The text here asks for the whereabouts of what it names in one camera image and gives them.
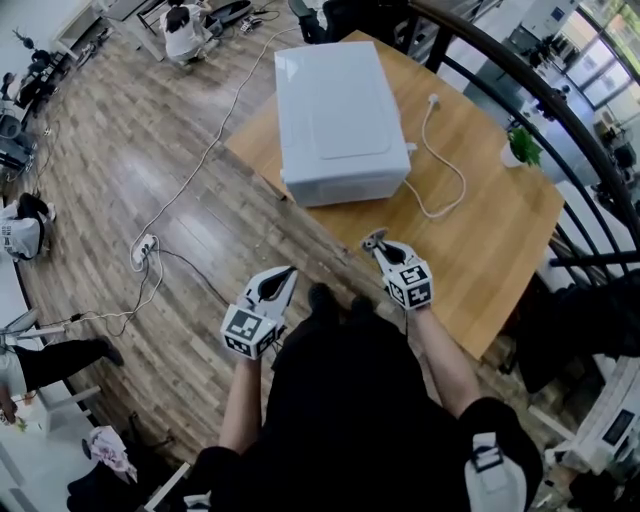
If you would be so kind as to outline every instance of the black metal railing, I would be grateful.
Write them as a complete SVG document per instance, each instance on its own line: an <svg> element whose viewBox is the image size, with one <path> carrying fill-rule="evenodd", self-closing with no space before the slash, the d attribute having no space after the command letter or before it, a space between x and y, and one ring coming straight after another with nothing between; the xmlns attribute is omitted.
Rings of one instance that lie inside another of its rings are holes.
<svg viewBox="0 0 640 512"><path fill-rule="evenodd" d="M640 218L631 203L630 195L623 184L622 178L614 168L610 158L583 125L582 121L576 117L554 89L544 82L525 62L498 41L475 27L472 23L427 3L410 1L409 7L411 8L412 16L408 20L408 28L410 31L407 33L413 34L416 27L419 27L421 23L423 23L420 21L422 18L437 26L437 32L435 33L435 38L433 38L424 65L434 73L438 72L442 64L451 67L495 101L528 130L540 146L546 150L550 157L558 164L567 179L576 188L598 222L599 227L602 229L613 251L607 254L600 253L591 234L585 228L581 219L576 215L571 205L565 202L564 210L575 224L580 235L586 241L591 254L586 254L579 247L576 247L576 244L558 224L556 226L557 240L550 243L550 247L556 255L556 258L551 260L551 265L567 268L578 284L586 283L574 272L574 267L580 268L593 286L597 286L598 283L602 282L602 278L604 278L605 282L611 281L612 275L608 265L619 265L626 275L629 272L628 264L640 263ZM462 39L483 53L498 67L502 68L513 80L524 87L540 102L546 113L562 125L595 170L602 182L601 186L612 198L616 208L621 214L622 222L629 230L629 234L635 245L635 251L623 252L620 250L616 238L613 236L609 225L603 218L591 194L585 189L573 169L538 129L490 83L476 76L458 62L447 57L447 49L454 37ZM403 48L401 49L404 49L405 53L407 53L411 46L411 41L404 41ZM558 241L564 245L566 250L559 249Z"/></svg>

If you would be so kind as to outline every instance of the wooden table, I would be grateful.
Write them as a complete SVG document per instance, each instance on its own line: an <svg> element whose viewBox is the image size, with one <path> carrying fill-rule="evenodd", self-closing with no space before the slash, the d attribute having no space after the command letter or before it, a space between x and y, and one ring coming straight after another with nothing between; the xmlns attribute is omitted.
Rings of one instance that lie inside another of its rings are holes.
<svg viewBox="0 0 640 512"><path fill-rule="evenodd" d="M465 96L365 34L354 32L345 39L371 40L400 109L405 139L418 143L408 181L431 211L454 200L460 190L459 178L419 142L427 98L436 93L440 105L427 125L427 140L462 170L467 195L455 210L438 220L423 216L404 185L389 199L307 211L352 251L361 251L360 240L382 226L389 228L389 240L411 245L433 272L436 315L456 341L479 359L535 272L563 199L540 169L507 169L501 164L506 133ZM226 146L288 195L280 180L282 155L275 94Z"/></svg>

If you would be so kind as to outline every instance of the potted plant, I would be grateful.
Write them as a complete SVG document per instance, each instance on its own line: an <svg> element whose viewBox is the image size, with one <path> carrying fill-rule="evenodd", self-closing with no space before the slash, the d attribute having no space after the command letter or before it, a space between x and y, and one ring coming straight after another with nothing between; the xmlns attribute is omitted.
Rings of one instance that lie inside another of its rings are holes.
<svg viewBox="0 0 640 512"><path fill-rule="evenodd" d="M542 148L533 142L533 137L524 128L515 128L508 134L509 140L502 148L500 159L505 167L522 164L540 165Z"/></svg>

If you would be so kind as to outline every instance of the white box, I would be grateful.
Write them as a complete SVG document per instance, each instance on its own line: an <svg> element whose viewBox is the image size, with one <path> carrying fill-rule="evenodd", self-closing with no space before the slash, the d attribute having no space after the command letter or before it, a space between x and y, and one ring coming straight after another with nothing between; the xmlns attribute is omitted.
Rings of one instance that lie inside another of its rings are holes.
<svg viewBox="0 0 640 512"><path fill-rule="evenodd" d="M392 196L411 166L373 43L283 50L275 64L281 177L296 202Z"/></svg>

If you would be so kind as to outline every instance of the green plant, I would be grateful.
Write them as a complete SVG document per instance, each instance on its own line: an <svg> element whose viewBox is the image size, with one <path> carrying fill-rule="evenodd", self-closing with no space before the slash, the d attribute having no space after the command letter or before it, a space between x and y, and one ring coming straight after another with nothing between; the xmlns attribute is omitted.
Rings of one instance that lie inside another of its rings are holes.
<svg viewBox="0 0 640 512"><path fill-rule="evenodd" d="M509 145L513 155L523 164L540 165L542 148L533 142L533 137L524 128L511 130Z"/></svg>

